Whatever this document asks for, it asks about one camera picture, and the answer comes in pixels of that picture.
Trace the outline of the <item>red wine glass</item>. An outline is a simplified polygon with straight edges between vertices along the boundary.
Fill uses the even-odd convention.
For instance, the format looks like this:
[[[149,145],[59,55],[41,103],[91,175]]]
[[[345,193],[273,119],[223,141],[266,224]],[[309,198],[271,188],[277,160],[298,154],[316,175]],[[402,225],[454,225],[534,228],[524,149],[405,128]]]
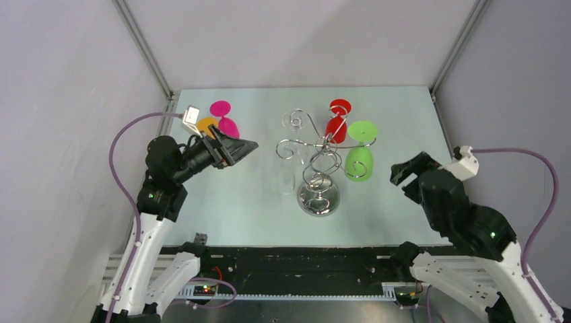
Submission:
[[[351,112],[351,104],[343,99],[334,99],[330,103],[331,118],[326,126],[325,137],[332,143],[341,144],[347,136],[346,118]]]

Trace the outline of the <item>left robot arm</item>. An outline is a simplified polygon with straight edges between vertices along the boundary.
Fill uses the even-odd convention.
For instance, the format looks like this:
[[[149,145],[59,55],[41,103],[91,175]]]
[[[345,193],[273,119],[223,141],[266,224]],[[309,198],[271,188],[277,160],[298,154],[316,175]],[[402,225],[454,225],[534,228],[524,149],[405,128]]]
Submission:
[[[179,252],[157,279],[151,279],[187,197],[183,184],[208,167],[233,166],[259,146],[255,141],[228,136],[215,126],[209,129],[210,135],[191,135],[185,144],[164,135],[147,146],[146,179],[135,203],[127,249],[94,311],[93,322],[160,322],[192,278],[201,281],[212,274],[209,258]]]

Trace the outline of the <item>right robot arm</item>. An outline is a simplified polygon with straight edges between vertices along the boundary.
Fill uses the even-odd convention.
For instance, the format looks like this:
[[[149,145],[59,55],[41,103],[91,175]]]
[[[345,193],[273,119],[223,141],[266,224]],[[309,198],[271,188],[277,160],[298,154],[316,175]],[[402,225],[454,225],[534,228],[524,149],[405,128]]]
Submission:
[[[446,165],[426,152],[392,165],[390,181],[402,186],[404,195],[422,207],[431,229],[479,264],[493,285],[456,273],[412,242],[391,255],[394,277],[425,282],[487,322],[569,322],[570,309],[542,287],[527,263],[528,248],[519,244],[505,216],[469,200],[463,183],[478,170],[475,151],[462,146]]]

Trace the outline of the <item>green wine glass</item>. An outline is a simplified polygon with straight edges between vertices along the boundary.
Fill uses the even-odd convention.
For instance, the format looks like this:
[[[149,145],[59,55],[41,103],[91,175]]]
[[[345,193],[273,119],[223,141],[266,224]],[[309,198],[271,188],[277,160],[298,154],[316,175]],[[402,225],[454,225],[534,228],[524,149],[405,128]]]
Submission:
[[[354,182],[366,181],[373,175],[374,157],[370,146],[375,143],[378,128],[373,122],[360,120],[349,126],[347,134],[358,144],[347,153],[345,175]]]

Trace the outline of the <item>clear champagne flute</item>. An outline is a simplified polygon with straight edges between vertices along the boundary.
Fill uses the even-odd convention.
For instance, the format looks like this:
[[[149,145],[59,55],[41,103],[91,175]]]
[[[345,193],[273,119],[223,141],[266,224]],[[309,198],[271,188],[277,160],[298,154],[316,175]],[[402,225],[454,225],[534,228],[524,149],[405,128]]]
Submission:
[[[291,195],[296,189],[296,153],[289,147],[280,147],[279,190],[283,195]]]

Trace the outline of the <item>clear wine glass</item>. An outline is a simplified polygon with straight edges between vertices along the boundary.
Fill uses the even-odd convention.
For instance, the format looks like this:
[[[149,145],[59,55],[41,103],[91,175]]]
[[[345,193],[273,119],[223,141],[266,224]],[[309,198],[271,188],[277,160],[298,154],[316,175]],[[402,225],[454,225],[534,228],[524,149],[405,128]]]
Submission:
[[[289,131],[293,132],[292,139],[295,141],[303,141],[301,130],[307,125],[307,118],[301,109],[293,109],[286,112],[282,118],[282,125]],[[288,150],[300,162],[301,166],[306,166],[309,161],[309,148],[301,143],[287,142],[283,144],[284,153],[289,155]]]

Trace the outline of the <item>orange wine glass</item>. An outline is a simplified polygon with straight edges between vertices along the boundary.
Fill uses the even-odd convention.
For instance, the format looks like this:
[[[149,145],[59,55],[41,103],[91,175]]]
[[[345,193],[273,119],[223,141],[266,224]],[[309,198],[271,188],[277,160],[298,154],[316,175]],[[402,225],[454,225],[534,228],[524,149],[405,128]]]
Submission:
[[[213,133],[209,129],[209,126],[211,126],[211,125],[218,127],[218,119],[216,119],[214,117],[205,117],[205,118],[200,119],[196,123],[196,127],[198,128],[198,130],[201,133],[205,133],[206,135],[210,136],[211,138],[214,138]]]

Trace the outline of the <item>chrome wine glass rack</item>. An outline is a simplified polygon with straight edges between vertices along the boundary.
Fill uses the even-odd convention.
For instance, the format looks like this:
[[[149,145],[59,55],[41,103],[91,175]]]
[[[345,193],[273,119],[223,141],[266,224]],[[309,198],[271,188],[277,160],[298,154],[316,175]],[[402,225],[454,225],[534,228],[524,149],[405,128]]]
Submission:
[[[316,141],[311,143],[282,139],[276,144],[275,152],[278,156],[279,148],[290,141],[308,146],[309,161],[306,166],[302,166],[302,181],[296,190],[296,200],[305,213],[314,217],[325,217],[335,212],[341,204],[341,193],[333,174],[341,172],[347,178],[344,172],[345,159],[349,150],[358,142],[348,134],[341,144],[330,142],[325,137],[325,131],[323,134],[319,133],[311,115],[303,112],[307,123],[311,124],[317,135]]]

